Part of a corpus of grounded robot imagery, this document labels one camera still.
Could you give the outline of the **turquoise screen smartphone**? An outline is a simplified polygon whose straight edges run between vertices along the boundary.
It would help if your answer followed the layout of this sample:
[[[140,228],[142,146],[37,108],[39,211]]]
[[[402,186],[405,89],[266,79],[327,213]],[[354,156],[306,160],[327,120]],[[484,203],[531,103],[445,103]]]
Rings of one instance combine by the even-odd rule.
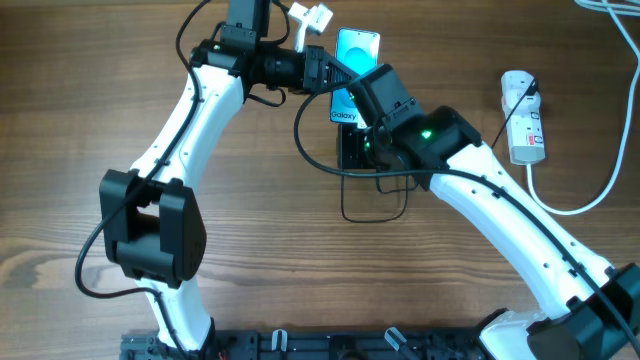
[[[381,37],[377,32],[341,28],[336,39],[336,59],[357,75],[375,68]],[[346,89],[332,93],[329,119],[335,123],[356,125],[358,129],[367,127]]]

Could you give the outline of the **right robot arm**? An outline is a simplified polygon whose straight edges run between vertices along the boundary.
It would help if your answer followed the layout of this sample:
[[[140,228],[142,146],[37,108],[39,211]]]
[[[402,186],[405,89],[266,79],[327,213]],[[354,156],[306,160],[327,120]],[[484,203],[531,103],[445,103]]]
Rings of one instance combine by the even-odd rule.
[[[350,98],[368,126],[365,153],[469,220],[524,280],[538,307],[500,310],[479,332],[495,359],[609,359],[639,332],[639,268],[615,268],[580,243],[510,177],[459,113],[425,113],[394,69],[355,78]]]

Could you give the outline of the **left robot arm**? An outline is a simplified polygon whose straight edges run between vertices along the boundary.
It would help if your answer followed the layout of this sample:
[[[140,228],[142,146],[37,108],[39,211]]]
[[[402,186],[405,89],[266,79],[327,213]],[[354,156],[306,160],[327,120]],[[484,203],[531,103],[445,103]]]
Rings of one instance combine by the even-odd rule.
[[[108,171],[99,187],[96,233],[107,259],[147,295],[159,330],[139,350],[145,358],[217,359],[216,330],[196,274],[207,234],[196,201],[204,170],[224,129],[262,84],[282,94],[315,94],[354,72],[308,34],[327,27],[319,4],[283,8],[287,48],[268,36],[271,3],[233,1],[213,34],[182,59],[184,91],[153,144],[128,171]]]

